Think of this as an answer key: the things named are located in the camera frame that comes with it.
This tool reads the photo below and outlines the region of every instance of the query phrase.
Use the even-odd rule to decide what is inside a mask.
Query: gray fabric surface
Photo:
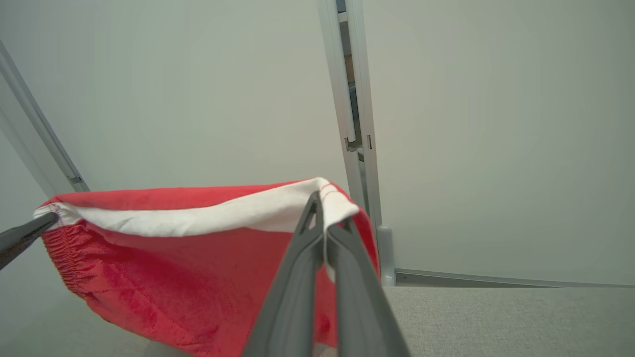
[[[635,289],[385,289],[413,357],[635,356]]]

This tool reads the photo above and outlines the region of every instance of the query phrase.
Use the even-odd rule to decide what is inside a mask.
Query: cabinet door
[[[9,0],[0,39],[94,191],[347,188],[314,1]]]
[[[635,285],[635,3],[363,13],[396,267]]]

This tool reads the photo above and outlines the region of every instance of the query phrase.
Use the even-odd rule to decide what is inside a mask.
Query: garment
[[[325,228],[352,216],[377,270],[368,217],[323,178],[64,194],[34,215],[59,215],[42,236],[46,249],[68,289],[102,318],[194,356],[239,356],[317,190]],[[337,343],[335,286],[324,267],[315,340]]]

